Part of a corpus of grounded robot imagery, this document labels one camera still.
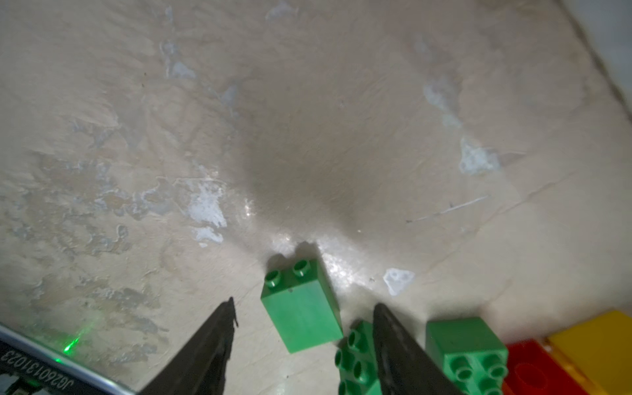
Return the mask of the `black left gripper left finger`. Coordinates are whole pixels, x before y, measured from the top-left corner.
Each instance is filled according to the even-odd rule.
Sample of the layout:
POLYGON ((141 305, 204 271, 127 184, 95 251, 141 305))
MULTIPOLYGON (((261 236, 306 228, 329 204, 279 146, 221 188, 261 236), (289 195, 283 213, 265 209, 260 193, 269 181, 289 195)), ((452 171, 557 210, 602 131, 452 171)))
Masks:
POLYGON ((216 394, 225 390, 226 367, 238 327, 235 302, 222 302, 141 394, 216 394))

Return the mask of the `yellow lego brick top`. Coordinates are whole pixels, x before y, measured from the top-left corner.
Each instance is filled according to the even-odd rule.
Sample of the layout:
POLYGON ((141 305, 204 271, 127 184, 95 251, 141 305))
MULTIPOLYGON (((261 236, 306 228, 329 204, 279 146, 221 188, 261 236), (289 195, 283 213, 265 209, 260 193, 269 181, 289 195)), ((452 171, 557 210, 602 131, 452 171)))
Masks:
POLYGON ((614 310, 546 339, 550 354, 589 394, 631 393, 631 317, 614 310))

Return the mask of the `small red lego brick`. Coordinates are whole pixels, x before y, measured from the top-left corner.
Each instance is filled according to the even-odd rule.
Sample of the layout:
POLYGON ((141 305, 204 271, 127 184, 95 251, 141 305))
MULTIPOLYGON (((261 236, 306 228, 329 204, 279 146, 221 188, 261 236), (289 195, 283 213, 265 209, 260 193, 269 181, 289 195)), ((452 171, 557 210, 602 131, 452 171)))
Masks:
POLYGON ((507 349, 509 373, 502 387, 504 394, 586 394, 538 341, 515 342, 507 349))

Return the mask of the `long green lego brick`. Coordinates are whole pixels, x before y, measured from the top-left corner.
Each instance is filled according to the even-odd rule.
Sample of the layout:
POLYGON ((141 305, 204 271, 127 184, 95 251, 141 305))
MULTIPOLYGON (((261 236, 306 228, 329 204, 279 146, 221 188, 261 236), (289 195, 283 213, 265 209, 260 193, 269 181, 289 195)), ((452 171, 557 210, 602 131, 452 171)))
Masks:
POLYGON ((462 393, 503 394, 509 350, 483 319, 428 322, 426 353, 462 393))

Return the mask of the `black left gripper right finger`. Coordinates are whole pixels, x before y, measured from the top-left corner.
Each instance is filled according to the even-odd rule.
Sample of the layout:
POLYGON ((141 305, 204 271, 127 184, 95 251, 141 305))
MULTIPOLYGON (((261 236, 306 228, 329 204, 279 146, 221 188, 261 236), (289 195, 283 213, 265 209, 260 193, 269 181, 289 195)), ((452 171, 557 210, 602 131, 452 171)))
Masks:
POLYGON ((386 304, 373 312, 373 341, 383 394, 460 395, 386 304))

